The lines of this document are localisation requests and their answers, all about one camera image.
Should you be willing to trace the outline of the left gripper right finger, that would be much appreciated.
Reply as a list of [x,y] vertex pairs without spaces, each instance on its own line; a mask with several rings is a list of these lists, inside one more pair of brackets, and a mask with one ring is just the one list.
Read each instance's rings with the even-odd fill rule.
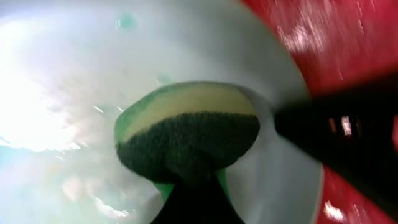
[[276,131],[397,219],[397,74],[287,106]]

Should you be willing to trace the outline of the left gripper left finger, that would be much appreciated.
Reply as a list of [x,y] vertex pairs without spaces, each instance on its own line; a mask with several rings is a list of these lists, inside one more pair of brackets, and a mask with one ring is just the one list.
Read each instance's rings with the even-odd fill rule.
[[174,185],[151,224],[243,224],[216,175],[198,185]]

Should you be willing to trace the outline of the green yellow sponge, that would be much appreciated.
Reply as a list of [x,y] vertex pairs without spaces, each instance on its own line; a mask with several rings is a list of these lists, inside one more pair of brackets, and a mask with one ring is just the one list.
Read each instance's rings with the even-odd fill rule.
[[125,109],[114,145],[120,162],[168,199],[177,184],[212,175],[225,186],[225,169],[253,146],[259,130],[256,110],[238,88],[187,82],[159,88]]

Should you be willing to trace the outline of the light blue plate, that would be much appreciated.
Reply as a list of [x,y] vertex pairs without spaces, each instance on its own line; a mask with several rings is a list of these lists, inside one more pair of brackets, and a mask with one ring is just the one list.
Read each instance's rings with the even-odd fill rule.
[[162,197],[119,162],[113,127],[146,94],[190,81],[240,87],[261,120],[226,171],[243,221],[313,223],[321,165],[273,122],[309,92],[237,1],[2,1],[1,222],[151,222]]

